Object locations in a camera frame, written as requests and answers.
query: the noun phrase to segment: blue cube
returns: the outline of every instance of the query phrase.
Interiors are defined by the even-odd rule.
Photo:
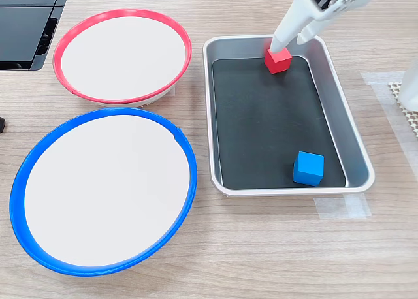
[[[323,176],[324,157],[300,151],[293,167],[293,181],[304,185],[318,186]]]

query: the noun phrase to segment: tape strip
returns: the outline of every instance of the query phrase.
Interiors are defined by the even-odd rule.
[[[343,198],[314,198],[320,219],[366,219],[372,216],[364,193]]]
[[[418,181],[418,140],[388,87],[388,84],[391,82],[402,81],[404,73],[405,72],[379,72],[362,73],[361,75],[366,84],[372,86],[372,89],[386,114],[386,118],[389,121],[389,124],[391,124],[392,130],[398,139],[400,147],[415,174],[415,178]]]

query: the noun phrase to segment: table surface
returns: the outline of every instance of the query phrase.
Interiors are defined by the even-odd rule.
[[[44,68],[0,72],[0,115],[7,120],[0,135],[0,298],[418,298],[418,183],[361,76],[404,71],[418,56],[418,0],[374,0],[321,34],[376,170],[366,193],[371,217],[320,219],[313,197],[226,198],[210,182],[202,45],[219,35],[271,33],[290,3],[67,1]],[[190,34],[193,59],[176,95],[148,108],[191,142],[199,168],[196,199],[178,233],[152,258],[114,275],[65,276],[20,247],[8,214],[10,188],[46,133],[98,109],[57,81],[57,41],[84,18],[124,7],[165,13]]]

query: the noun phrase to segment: red cube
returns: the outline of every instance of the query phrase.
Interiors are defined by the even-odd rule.
[[[287,71],[292,63],[292,55],[284,48],[279,53],[272,53],[270,49],[266,53],[266,66],[272,74],[277,74],[278,72]]]

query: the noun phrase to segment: metal tray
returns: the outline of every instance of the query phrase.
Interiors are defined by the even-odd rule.
[[[288,45],[287,72],[263,63],[271,35],[217,37],[203,48],[213,184],[229,196],[359,193],[372,164],[319,37]],[[322,154],[319,187],[293,183],[297,151]]]

